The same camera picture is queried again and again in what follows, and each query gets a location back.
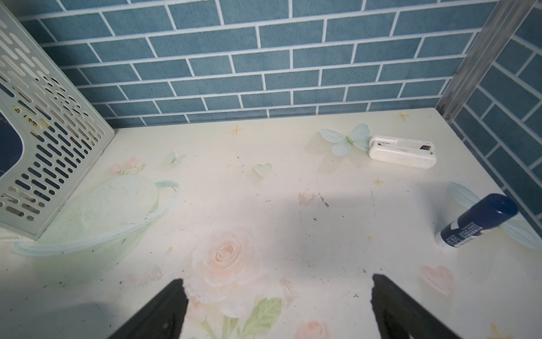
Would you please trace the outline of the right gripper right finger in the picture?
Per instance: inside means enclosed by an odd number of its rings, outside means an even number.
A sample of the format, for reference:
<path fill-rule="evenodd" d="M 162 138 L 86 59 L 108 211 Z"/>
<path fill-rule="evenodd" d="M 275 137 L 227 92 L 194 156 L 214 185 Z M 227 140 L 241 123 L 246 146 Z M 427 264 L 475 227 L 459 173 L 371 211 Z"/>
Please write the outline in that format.
<path fill-rule="evenodd" d="M 387 276 L 372 279 L 371 304 L 381 338 L 458 337 Z"/>

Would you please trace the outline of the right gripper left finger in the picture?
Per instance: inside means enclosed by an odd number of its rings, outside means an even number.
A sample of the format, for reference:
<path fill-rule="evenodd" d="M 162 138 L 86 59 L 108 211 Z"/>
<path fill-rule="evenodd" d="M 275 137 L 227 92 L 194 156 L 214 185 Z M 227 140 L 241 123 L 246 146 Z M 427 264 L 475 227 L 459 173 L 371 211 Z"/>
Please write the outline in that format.
<path fill-rule="evenodd" d="M 110 338 L 180 338 L 188 306 L 183 280 L 175 279 Z"/>

